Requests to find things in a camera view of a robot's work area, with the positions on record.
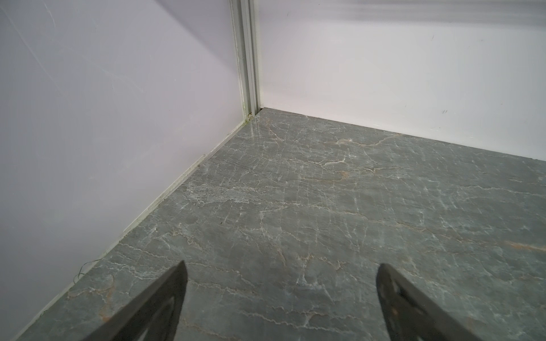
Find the baseboard trim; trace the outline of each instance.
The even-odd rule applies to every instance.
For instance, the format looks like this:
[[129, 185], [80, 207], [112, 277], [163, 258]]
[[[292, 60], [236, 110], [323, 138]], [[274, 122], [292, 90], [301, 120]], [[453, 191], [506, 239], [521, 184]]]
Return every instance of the baseboard trim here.
[[[103, 258], [108, 254], [108, 252], [112, 251], [112, 249], [135, 227], [137, 227], [150, 213], [152, 213], [153, 210], [161, 204], [163, 200], [165, 200], [166, 197], [168, 197], [172, 192], [174, 192], [184, 181], [186, 181], [197, 169], [197, 167], [202, 164], [203, 162], [207, 161], [212, 157], [220, 148], [222, 148], [223, 145], [225, 145], [226, 142], [228, 142], [239, 130], [241, 130], [242, 127], [246, 125], [247, 121], [242, 121], [233, 129], [226, 137], [225, 139], [220, 142], [216, 147], [214, 147], [208, 154], [203, 154], [197, 161], [195, 161], [184, 173], [182, 173], [181, 176], [178, 177], [163, 193], [161, 193], [135, 220], [133, 220], [132, 223], [129, 224], [123, 231], [122, 235], [112, 244], [106, 251], [102, 253], [97, 259]], [[95, 266], [97, 262], [91, 263], [89, 266], [84, 267], [82, 270], [83, 272], [89, 271], [93, 266]], [[23, 335], [24, 332], [27, 331], [27, 329], [32, 326], [33, 323], [36, 322], [44, 314], [49, 308], [53, 306], [61, 297], [64, 296], [74, 286], [75, 283], [78, 282], [79, 279], [77, 279], [75, 282], [70, 282], [70, 284], [64, 288], [57, 296], [53, 298], [36, 316], [19, 332], [11, 341], [16, 341], [18, 338]]]

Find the wire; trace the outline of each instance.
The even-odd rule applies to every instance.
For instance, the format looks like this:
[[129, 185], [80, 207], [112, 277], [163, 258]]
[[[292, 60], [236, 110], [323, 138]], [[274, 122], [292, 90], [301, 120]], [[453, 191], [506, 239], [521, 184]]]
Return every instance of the wire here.
[[95, 259], [95, 260], [92, 260], [90, 262], [87, 262], [87, 263], [84, 263], [81, 267], [80, 267], [80, 271], [78, 271], [78, 274], [76, 276], [74, 276], [74, 278], [72, 279], [72, 281], [74, 282], [74, 284], [76, 284], [76, 277], [78, 278], [78, 280], [80, 280], [80, 276], [83, 275], [83, 274], [86, 274], [86, 273], [83, 273], [82, 270], [84, 269], [84, 266], [86, 264], [89, 264], [89, 263], [94, 263], [94, 262], [98, 262], [99, 260], [101, 260], [102, 258], [99, 258], [99, 259]]

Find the white wall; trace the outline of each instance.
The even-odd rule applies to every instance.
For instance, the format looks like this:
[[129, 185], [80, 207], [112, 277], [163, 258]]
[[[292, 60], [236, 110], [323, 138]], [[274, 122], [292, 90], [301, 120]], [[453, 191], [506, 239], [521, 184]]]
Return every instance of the white wall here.
[[243, 120], [229, 0], [0, 1], [0, 339]]
[[546, 160], [546, 2], [259, 0], [262, 106]]

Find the scuff mark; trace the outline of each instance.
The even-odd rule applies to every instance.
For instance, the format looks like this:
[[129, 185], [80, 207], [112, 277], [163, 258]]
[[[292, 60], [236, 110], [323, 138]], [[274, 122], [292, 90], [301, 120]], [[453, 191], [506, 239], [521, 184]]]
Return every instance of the scuff mark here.
[[51, 17], [51, 20], [53, 20], [53, 28], [57, 28], [57, 25], [55, 24], [55, 19], [53, 19], [53, 15], [51, 14], [51, 11], [48, 8], [48, 5], [45, 4], [44, 0], [41, 0], [41, 2], [44, 4], [45, 10], [48, 11], [49, 16]]
[[17, 34], [19, 35], [19, 38], [21, 38], [21, 41], [23, 42], [23, 44], [27, 47], [27, 49], [29, 50], [29, 52], [32, 54], [32, 57], [34, 57], [34, 60], [36, 60], [36, 62], [38, 63], [38, 65], [40, 65], [41, 69], [44, 71], [44, 73], [48, 76], [49, 80], [55, 85], [55, 87], [57, 88], [57, 90], [59, 90], [59, 92], [61, 94], [63, 94], [61, 88], [59, 88], [59, 85], [57, 85], [57, 83], [55, 82], [55, 80], [53, 79], [53, 77], [51, 77], [51, 75], [49, 74], [49, 72], [45, 69], [44, 65], [41, 63], [40, 59], [38, 59], [38, 56], [36, 55], [36, 53], [34, 53], [34, 51], [32, 50], [32, 48], [30, 47], [30, 45], [27, 43], [27, 41], [25, 40], [25, 38], [23, 37], [23, 35], [21, 34], [21, 32], [17, 29], [17, 27], [15, 26], [15, 24], [13, 23], [13, 20], [11, 19], [11, 17], [8, 15], [8, 13], [4, 10], [4, 8], [2, 6], [0, 6], [0, 10], [2, 10], [2, 12], [4, 12], [4, 15], [6, 16], [6, 18], [8, 18], [9, 20], [9, 23], [11, 24], [11, 26], [13, 27], [13, 29], [15, 30], [15, 32], [17, 32]]

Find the gray marble floor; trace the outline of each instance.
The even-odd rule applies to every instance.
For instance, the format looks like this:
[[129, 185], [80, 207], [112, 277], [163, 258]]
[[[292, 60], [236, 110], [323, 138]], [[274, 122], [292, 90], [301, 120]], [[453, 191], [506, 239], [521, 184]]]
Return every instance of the gray marble floor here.
[[180, 260], [177, 340], [387, 340], [381, 262], [544, 340], [546, 162], [265, 109], [20, 339], [79, 340]]

